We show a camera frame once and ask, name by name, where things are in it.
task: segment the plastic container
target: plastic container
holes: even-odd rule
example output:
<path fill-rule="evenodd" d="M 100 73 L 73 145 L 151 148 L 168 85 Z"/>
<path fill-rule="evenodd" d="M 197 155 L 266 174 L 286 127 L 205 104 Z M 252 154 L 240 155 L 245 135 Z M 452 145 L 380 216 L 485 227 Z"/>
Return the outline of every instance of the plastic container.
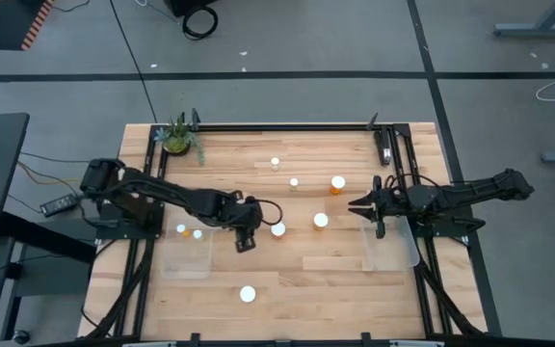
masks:
<path fill-rule="evenodd" d="M 184 211 L 173 211 L 171 214 L 165 244 L 161 246 L 165 248 L 162 251 L 162 276 L 187 280 L 208 278 L 211 274 L 213 234 L 221 229 L 208 227 Z M 186 230 L 202 230 L 200 238 L 197 238 L 197 233 L 190 237 L 189 234 L 177 232 L 178 225 L 185 225 Z"/>
<path fill-rule="evenodd" d="M 385 217 L 385 235 L 376 238 L 376 224 L 361 218 L 360 230 L 367 255 L 367 263 L 374 271 L 401 271 L 419 263 L 406 217 Z"/>

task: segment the potted plant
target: potted plant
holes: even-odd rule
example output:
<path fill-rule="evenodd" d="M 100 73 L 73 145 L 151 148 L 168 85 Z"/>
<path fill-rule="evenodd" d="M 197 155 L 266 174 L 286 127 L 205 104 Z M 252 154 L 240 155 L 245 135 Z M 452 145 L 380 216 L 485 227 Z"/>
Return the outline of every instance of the potted plant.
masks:
<path fill-rule="evenodd" d="M 161 141 L 162 148 L 172 156 L 183 156 L 194 146 L 197 149 L 198 163 L 204 165 L 204 146 L 190 124 L 183 121 L 183 117 L 179 117 L 177 123 L 171 119 L 170 125 L 159 128 L 154 140 Z"/>

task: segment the black cable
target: black cable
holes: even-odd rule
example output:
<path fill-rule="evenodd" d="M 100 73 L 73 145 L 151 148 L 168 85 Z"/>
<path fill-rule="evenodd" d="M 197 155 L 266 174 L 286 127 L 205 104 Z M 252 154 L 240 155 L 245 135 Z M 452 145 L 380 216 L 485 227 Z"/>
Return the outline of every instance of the black cable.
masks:
<path fill-rule="evenodd" d="M 31 260 L 36 260 L 36 259 L 44 259 L 44 258 L 47 258 L 47 257 L 67 257 L 67 256 L 66 255 L 56 255 L 56 254 L 33 256 L 33 257 L 30 257 L 30 258 L 20 259 L 18 261 L 13 262 L 13 264 L 24 264 L 25 261 L 31 261 Z M 6 265 L 1 266 L 0 270 L 7 268 L 9 265 L 10 265 L 10 263 L 7 263 Z"/>
<path fill-rule="evenodd" d="M 85 221 L 85 223 L 92 227 L 104 227 L 104 225 L 101 225 L 100 223 L 94 223 L 87 218 L 87 216 L 85 215 L 85 207 L 83 207 L 83 202 L 80 200 L 78 201 L 78 207 L 81 209 L 81 218 L 83 219 L 83 221 Z"/>
<path fill-rule="evenodd" d="M 33 157 L 36 157 L 36 158 L 39 158 L 39 159 L 44 159 L 44 160 L 52 161 L 52 162 L 55 162 L 55 163 L 72 163 L 72 164 L 87 164 L 87 163 L 89 163 L 89 160 L 53 159 L 53 158 L 48 158 L 48 157 L 37 155 L 37 154 L 27 153 L 27 152 L 24 152 L 24 151 L 21 151 L 20 154 L 27 155 L 27 156 L 33 156 Z"/>
<path fill-rule="evenodd" d="M 455 189 L 455 188 L 459 188 L 459 187 L 451 187 L 451 186 L 440 186 L 438 183 L 434 182 L 431 178 L 424 176 L 423 174 L 418 174 L 418 173 L 403 173 L 400 174 L 401 177 L 405 177 L 405 176 L 414 176 L 414 177 L 419 177 L 419 178 L 423 178 L 425 180 L 427 180 L 428 182 L 434 184 L 437 188 L 445 191 L 445 192 L 450 192 L 450 193 L 463 193 L 463 192 L 469 192 L 471 191 L 470 188 L 465 188 L 465 189 Z M 484 184 L 482 186 L 477 187 L 477 189 L 482 189 L 482 188 L 487 188 L 489 186 L 492 185 L 496 185 L 500 182 L 502 182 L 503 180 L 509 178 L 509 176 L 511 176 L 511 173 L 507 173 L 505 174 L 502 178 L 498 179 L 498 180 L 494 180 L 491 183 L 488 184 Z M 464 181 L 464 182 L 479 182 L 480 180 L 471 180 L 471 181 Z"/>
<path fill-rule="evenodd" d="M 384 188 L 391 188 L 393 187 L 393 183 L 395 183 L 395 180 L 397 178 L 395 178 L 395 176 L 393 174 L 390 174 L 389 176 L 386 177 L 386 179 L 384 180 Z"/>
<path fill-rule="evenodd" d="M 89 322 L 89 324 L 93 325 L 95 328 L 97 328 L 97 324 L 95 324 L 95 322 L 93 322 L 93 320 L 87 316 L 87 313 L 85 313 L 85 305 L 81 306 L 81 314 L 83 315 L 83 318 L 87 319 L 87 321 Z"/>
<path fill-rule="evenodd" d="M 34 211 L 34 212 L 36 212 L 36 213 L 42 214 L 42 212 L 41 212 L 40 210 L 38 210 L 38 209 L 36 209 L 36 208 L 30 206 L 29 203 L 27 203 L 27 202 L 25 202 L 25 201 L 23 201 L 23 200 L 21 200 L 21 199 L 19 199 L 19 198 L 15 198 L 14 196 L 12 196 L 12 195 L 10 195 L 10 194 L 8 194 L 8 198 L 10 198 L 10 199 L 12 199 L 12 200 L 15 200 L 16 202 L 22 203 L 23 205 L 25 205 L 25 207 L 29 208 L 30 210 L 32 210 L 32 211 Z"/>
<path fill-rule="evenodd" d="M 60 12 L 63 12 L 63 13 L 70 13 L 70 12 L 72 12 L 72 11 L 78 9 L 79 7 L 83 7 L 83 6 L 89 5 L 90 1 L 92 1 L 92 0 L 87 0 L 87 1 L 84 2 L 84 3 L 79 4 L 79 5 L 76 5 L 76 6 L 72 7 L 72 8 L 67 9 L 67 10 L 62 9 L 62 8 L 58 8 L 57 6 L 53 6 L 53 9 L 55 9 L 55 10 L 57 10 L 57 11 L 60 11 Z"/>
<path fill-rule="evenodd" d="M 97 251 L 93 261 L 95 261 L 102 254 L 102 252 L 106 251 L 109 247 L 111 247 L 115 243 L 115 241 L 117 241 L 117 240 L 111 240 L 109 243 L 104 245 L 104 247 L 102 247 L 99 251 Z"/>
<path fill-rule="evenodd" d="M 211 28 L 209 28 L 209 30 L 207 30 L 204 33 L 197 33 L 194 30 L 190 29 L 190 27 L 188 26 L 188 21 L 190 20 L 190 18 L 194 14 L 200 11 L 205 11 L 211 14 L 211 16 L 213 17 L 213 24 L 211 25 Z M 213 34 L 213 32 L 216 31 L 216 29 L 218 28 L 218 14 L 215 12 L 215 10 L 208 8 L 206 6 L 194 7 L 190 9 L 188 12 L 186 12 L 185 15 L 183 16 L 183 23 L 181 24 L 181 27 L 183 28 L 183 35 L 186 37 L 186 39 L 202 40 L 208 37 L 209 35 Z"/>
<path fill-rule="evenodd" d="M 95 260 L 102 254 L 102 252 L 106 251 L 109 247 L 111 247 L 111 246 L 115 243 L 115 241 L 117 241 L 117 240 L 111 240 L 111 241 L 109 241 L 106 245 L 104 245 L 104 247 L 102 247 L 101 249 L 99 249 L 99 251 L 97 251 L 97 253 L 95 253 L 95 256 L 93 257 L 93 261 L 95 261 Z M 90 277 L 88 278 L 88 280 L 90 280 L 91 277 L 92 277 L 92 273 L 91 273 L 91 272 L 89 273 L 89 276 L 90 276 Z M 82 305 L 82 306 L 81 306 L 81 314 L 83 315 L 83 317 L 84 317 L 85 319 L 87 319 L 87 321 L 88 321 L 91 325 L 93 325 L 95 328 L 97 328 L 97 324 L 96 324 L 95 322 L 93 322 L 93 320 L 92 320 L 89 316 L 87 316 L 87 313 L 85 312 L 85 305 Z"/>
<path fill-rule="evenodd" d="M 146 0 L 146 6 L 151 7 L 152 10 L 163 14 L 166 18 L 172 20 L 173 22 L 179 24 L 179 21 L 172 17 L 170 14 L 165 13 L 164 11 L 156 8 L 155 6 L 151 5 L 151 3 L 149 2 L 149 0 Z M 188 26 L 188 21 L 190 20 L 190 18 L 192 17 L 192 15 L 194 15 L 195 13 L 199 12 L 199 11 L 205 11 L 209 14 L 211 14 L 211 16 L 213 17 L 213 24 L 211 25 L 211 28 L 209 30 L 207 30 L 206 32 L 200 34 L 195 32 L 194 30 L 190 29 L 190 27 Z M 183 24 L 182 26 L 182 30 L 183 30 L 183 35 L 186 37 L 186 39 L 188 40 L 202 40 L 206 37 L 208 37 L 209 35 L 213 34 L 213 32 L 216 31 L 216 29 L 218 28 L 218 14 L 215 12 L 215 10 L 208 8 L 206 6 L 197 6 L 194 7 L 192 9 L 190 9 L 187 13 L 185 13 L 185 15 L 183 16 Z"/>
<path fill-rule="evenodd" d="M 271 205 L 277 207 L 277 211 L 279 211 L 279 218 L 277 219 L 277 222 L 275 222 L 275 223 L 269 223 L 269 222 L 265 221 L 264 219 L 261 219 L 260 221 L 261 221 L 262 223 L 266 224 L 267 226 L 274 226 L 274 225 L 278 224 L 279 222 L 281 222 L 281 219 L 282 219 L 284 213 L 282 212 L 281 207 L 279 207 L 279 205 L 278 205 L 277 203 L 275 203 L 275 202 L 273 202 L 273 201 L 271 201 L 271 200 L 262 200 L 262 199 L 256 199 L 256 201 L 258 201 L 258 202 L 266 202 L 266 203 L 269 203 L 269 204 L 271 204 Z"/>
<path fill-rule="evenodd" d="M 148 266 L 149 256 L 150 256 L 149 252 L 147 251 L 147 249 L 145 249 L 143 258 L 141 259 L 139 266 L 134 272 L 134 275 L 132 275 L 132 278 L 130 279 L 130 281 L 121 290 L 121 292 L 119 293 L 119 296 L 117 297 L 117 299 L 115 300 L 111 308 L 109 309 L 106 316 L 104 316 L 104 318 L 100 320 L 100 323 L 97 325 L 97 328 L 95 328 L 91 333 L 85 336 L 86 339 L 102 338 L 104 337 L 104 335 L 108 333 L 109 329 L 113 326 L 113 324 L 115 323 L 115 320 L 123 310 L 123 307 L 130 299 L 130 296 L 132 296 L 134 289 L 139 284 L 143 276 L 146 275 L 147 270 L 149 269 L 149 266 Z"/>
<path fill-rule="evenodd" d="M 123 35 L 123 40 L 125 40 L 125 45 L 127 46 L 127 50 L 130 52 L 130 56 L 132 57 L 132 61 L 134 62 L 134 67 L 136 67 L 136 71 L 141 78 L 141 83 L 143 84 L 143 90 L 145 90 L 146 101 L 149 103 L 149 108 L 151 109 L 151 115 L 153 116 L 153 121 L 158 122 L 157 117 L 155 117 L 155 111 L 153 110 L 153 104 L 151 103 L 151 98 L 149 97 L 149 92 L 146 90 L 145 79 L 143 77 L 143 73 L 139 68 L 139 64 L 136 62 L 136 58 L 134 58 L 134 53 L 132 52 L 132 47 L 130 47 L 130 43 L 127 41 L 127 36 L 125 32 L 123 32 L 123 27 L 121 26 L 121 22 L 119 21 L 119 16 L 117 15 L 117 10 L 115 10 L 115 5 L 113 4 L 113 0 L 109 0 L 111 3 L 111 8 L 113 9 L 113 14 L 115 15 L 115 19 L 117 20 L 117 25 L 119 26 L 119 30 Z"/>

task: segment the table leg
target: table leg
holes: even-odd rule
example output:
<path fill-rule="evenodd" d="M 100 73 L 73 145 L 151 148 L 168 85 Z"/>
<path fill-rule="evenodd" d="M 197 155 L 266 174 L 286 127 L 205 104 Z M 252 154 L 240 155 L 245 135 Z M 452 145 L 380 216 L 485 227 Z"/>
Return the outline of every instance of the table leg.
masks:
<path fill-rule="evenodd" d="M 26 245 L 91 264 L 95 246 L 28 222 L 8 212 L 0 216 L 0 236 L 11 236 Z"/>
<path fill-rule="evenodd" d="M 496 36 L 555 36 L 555 4 L 551 6 L 535 24 L 508 23 L 496 24 L 494 27 L 495 30 L 493 33 Z"/>

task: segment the wooden table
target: wooden table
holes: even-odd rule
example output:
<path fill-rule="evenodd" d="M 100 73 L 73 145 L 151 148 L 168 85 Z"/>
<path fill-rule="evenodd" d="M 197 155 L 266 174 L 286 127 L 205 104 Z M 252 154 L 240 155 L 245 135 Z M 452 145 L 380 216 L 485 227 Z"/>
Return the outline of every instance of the wooden table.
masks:
<path fill-rule="evenodd" d="M 119 159 L 127 166 L 142 169 L 149 128 L 126 126 Z M 420 173 L 448 183 L 435 125 L 416 122 L 410 129 Z M 361 332 L 370 332 L 373 338 L 424 337 L 412 269 L 366 271 L 359 217 L 347 211 L 348 201 L 371 189 L 374 174 L 394 174 L 391 166 L 380 165 L 372 132 L 203 132 L 200 137 L 206 165 L 198 165 L 194 150 L 171 157 L 166 180 L 190 188 L 242 190 L 274 200 L 283 208 L 287 234 L 275 240 L 263 225 L 256 232 L 256 249 L 244 254 L 236 253 L 233 232 L 215 234 L 206 280 L 164 277 L 163 259 L 169 248 L 161 238 L 151 266 L 142 340 L 187 340 L 191 333 L 201 333 L 203 340 L 359 339 Z M 406 159 L 406 151 L 401 152 Z M 156 150 L 154 163 L 159 155 Z M 274 156 L 281 161 L 277 172 L 270 164 Z M 157 164 L 153 168 L 156 175 Z M 336 174 L 343 175 L 347 185 L 341 195 L 332 196 L 329 182 Z M 291 177 L 300 181 L 296 193 L 289 191 Z M 263 205 L 263 210 L 267 220 L 277 215 L 270 205 Z M 311 227 L 317 212 L 330 217 L 329 227 L 321 232 Z M 168 206 L 164 228 L 168 218 L 181 214 L 185 215 L 182 209 Z M 446 238 L 435 243 L 445 289 L 473 325 L 484 330 L 466 248 Z M 85 310 L 95 321 L 121 290 L 128 247 L 129 241 L 119 240 L 93 266 Z M 244 285 L 256 289 L 251 304 L 239 298 Z M 436 299 L 429 287 L 428 295 L 440 332 Z M 128 305 L 125 334 L 131 332 L 135 303 L 132 298 Z M 92 328 L 83 320 L 79 335 Z"/>

